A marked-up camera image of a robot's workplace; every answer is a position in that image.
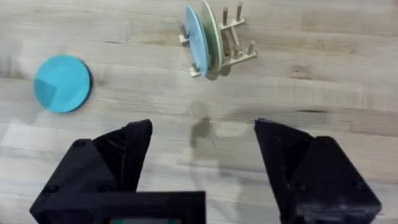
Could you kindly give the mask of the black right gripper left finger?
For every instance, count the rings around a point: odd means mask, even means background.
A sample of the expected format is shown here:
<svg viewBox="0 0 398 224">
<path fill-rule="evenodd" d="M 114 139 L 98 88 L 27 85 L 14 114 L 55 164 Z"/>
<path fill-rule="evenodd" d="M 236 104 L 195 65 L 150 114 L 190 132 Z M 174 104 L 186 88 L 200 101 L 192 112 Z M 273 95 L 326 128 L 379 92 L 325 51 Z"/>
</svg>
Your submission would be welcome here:
<svg viewBox="0 0 398 224">
<path fill-rule="evenodd" d="M 70 146 L 30 208 L 37 223 L 96 223 L 109 193 L 135 192 L 153 132 L 148 119 Z"/>
</svg>

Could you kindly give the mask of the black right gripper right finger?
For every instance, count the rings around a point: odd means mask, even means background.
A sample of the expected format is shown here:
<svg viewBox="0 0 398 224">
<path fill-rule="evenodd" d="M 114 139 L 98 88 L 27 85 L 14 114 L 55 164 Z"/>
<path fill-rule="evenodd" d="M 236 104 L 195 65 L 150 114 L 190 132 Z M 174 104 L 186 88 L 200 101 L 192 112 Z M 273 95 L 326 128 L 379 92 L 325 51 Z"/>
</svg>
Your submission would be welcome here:
<svg viewBox="0 0 398 224">
<path fill-rule="evenodd" d="M 371 223 L 382 203 L 330 136 L 257 119 L 254 130 L 281 223 Z"/>
</svg>

